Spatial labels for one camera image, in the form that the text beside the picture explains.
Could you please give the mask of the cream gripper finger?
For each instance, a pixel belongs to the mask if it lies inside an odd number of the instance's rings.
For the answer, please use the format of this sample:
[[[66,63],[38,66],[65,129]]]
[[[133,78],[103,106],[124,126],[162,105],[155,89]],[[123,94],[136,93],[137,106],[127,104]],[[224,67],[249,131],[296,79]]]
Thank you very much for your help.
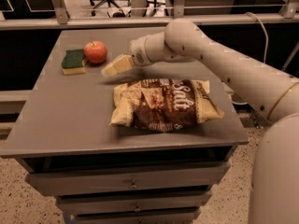
[[[134,67],[133,59],[130,55],[119,55],[102,70],[102,75],[112,77],[117,74],[131,70]]]

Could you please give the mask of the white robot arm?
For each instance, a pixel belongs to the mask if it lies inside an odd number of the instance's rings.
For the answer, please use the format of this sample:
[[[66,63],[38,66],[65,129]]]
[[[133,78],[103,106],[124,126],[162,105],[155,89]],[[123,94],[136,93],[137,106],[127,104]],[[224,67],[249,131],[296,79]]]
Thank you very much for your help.
[[[249,224],[299,224],[299,79],[229,49],[193,22],[170,21],[163,32],[133,40],[130,58],[102,73],[194,58],[235,91],[272,126],[257,148],[251,179]]]

